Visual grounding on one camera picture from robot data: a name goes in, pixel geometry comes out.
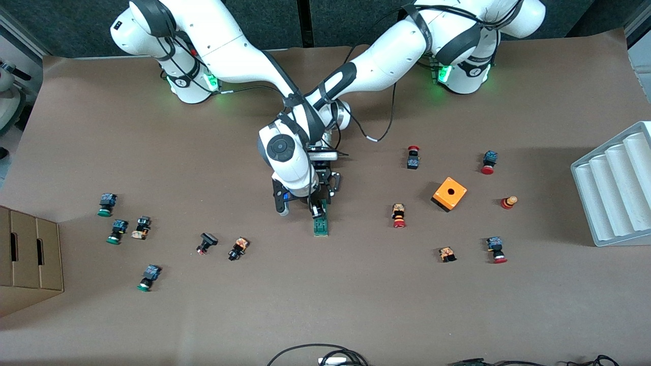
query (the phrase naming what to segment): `cardboard box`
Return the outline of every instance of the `cardboard box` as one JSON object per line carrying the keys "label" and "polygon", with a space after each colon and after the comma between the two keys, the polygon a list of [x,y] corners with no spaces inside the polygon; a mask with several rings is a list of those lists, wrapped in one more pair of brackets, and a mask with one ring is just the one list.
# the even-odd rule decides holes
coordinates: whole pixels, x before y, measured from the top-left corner
{"label": "cardboard box", "polygon": [[0,317],[62,292],[59,226],[0,206]]}

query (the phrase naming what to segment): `orange box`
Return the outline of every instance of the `orange box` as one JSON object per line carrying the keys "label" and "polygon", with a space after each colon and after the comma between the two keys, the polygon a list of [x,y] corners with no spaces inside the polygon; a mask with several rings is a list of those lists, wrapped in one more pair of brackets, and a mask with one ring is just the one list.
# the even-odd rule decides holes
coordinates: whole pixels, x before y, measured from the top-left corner
{"label": "orange box", "polygon": [[441,187],[432,196],[432,202],[438,204],[444,211],[450,212],[455,208],[468,190],[454,179],[447,177]]}

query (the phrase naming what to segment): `brown table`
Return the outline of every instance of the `brown table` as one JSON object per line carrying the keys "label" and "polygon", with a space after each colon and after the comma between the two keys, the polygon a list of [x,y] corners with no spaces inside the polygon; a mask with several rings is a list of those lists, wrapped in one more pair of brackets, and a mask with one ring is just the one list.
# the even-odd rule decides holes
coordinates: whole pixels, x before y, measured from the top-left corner
{"label": "brown table", "polygon": [[[279,62],[307,91],[346,48],[290,49]],[[46,82],[0,204],[61,223],[65,293],[0,320],[2,365],[263,365],[288,346],[338,343],[377,366],[464,358],[553,364],[609,354],[648,365],[651,247],[596,248],[570,164],[651,106],[621,31],[590,38],[506,42],[476,94],[458,96],[414,68],[398,83],[385,141],[354,125],[335,164],[342,190],[330,237],[293,204],[271,200],[271,169],[255,148],[281,108],[251,91],[182,104],[152,59],[46,60]],[[379,136],[391,91],[346,96]],[[404,168],[420,145],[421,167]],[[478,172],[484,152],[496,173]],[[444,213],[429,198],[452,176],[469,191]],[[145,242],[104,240],[104,192],[114,218],[152,216]],[[503,210],[498,200],[517,195]],[[391,227],[391,205],[407,228]],[[220,240],[194,252],[199,234]],[[501,236],[508,263],[484,238]],[[247,254],[229,262],[237,237]],[[440,263],[452,246],[457,260]],[[163,273],[136,290],[147,264]],[[279,365],[313,365],[326,350]]]}

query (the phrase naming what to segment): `orange block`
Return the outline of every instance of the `orange block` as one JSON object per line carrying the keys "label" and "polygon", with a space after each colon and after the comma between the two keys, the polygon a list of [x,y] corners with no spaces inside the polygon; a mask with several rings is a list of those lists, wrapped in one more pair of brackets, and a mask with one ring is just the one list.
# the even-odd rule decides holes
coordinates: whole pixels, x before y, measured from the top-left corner
{"label": "orange block", "polygon": [[432,202],[438,204],[444,211],[450,212],[455,208],[468,190],[454,179],[447,177],[441,187],[432,196]]}

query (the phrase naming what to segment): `red cap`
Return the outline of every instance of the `red cap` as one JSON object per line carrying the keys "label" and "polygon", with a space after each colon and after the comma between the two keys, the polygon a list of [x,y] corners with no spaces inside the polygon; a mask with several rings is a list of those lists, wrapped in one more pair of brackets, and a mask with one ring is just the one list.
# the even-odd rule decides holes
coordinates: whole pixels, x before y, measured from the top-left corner
{"label": "red cap", "polygon": [[502,208],[507,209],[507,210],[510,210],[511,208],[513,208],[513,206],[509,206],[509,205],[506,204],[506,199],[503,199],[502,202],[500,202],[500,205],[502,206]]}

